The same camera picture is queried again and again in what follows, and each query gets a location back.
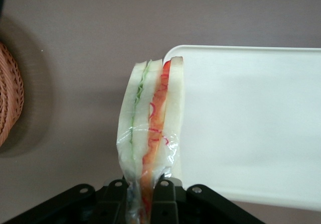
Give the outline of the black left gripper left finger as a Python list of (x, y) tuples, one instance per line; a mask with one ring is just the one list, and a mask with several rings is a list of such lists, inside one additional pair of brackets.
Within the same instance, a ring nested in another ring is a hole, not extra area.
[(125, 223), (128, 185), (113, 180), (99, 190), (76, 185), (5, 223)]

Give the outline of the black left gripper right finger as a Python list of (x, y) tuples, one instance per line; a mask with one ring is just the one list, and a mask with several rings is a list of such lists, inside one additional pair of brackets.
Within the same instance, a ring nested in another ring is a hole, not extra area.
[(153, 223), (263, 223), (241, 207), (196, 184), (188, 189), (160, 180), (152, 200)]

